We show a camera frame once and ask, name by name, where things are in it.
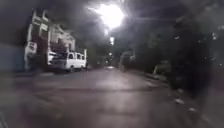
asphalt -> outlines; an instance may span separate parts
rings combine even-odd
[[[115,68],[0,82],[0,128],[211,127],[166,84]]]

dark sky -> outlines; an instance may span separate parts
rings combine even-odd
[[[194,13],[199,3],[204,1],[207,0],[126,0],[124,8],[129,18],[115,34],[120,31],[123,35],[117,35],[129,38],[137,35],[144,26],[157,28],[172,25],[177,17]],[[0,41],[17,43],[22,38],[32,9],[36,7],[49,9],[54,21],[67,24],[77,36],[103,39],[99,19],[86,9],[86,6],[97,2],[99,0],[1,0]]]

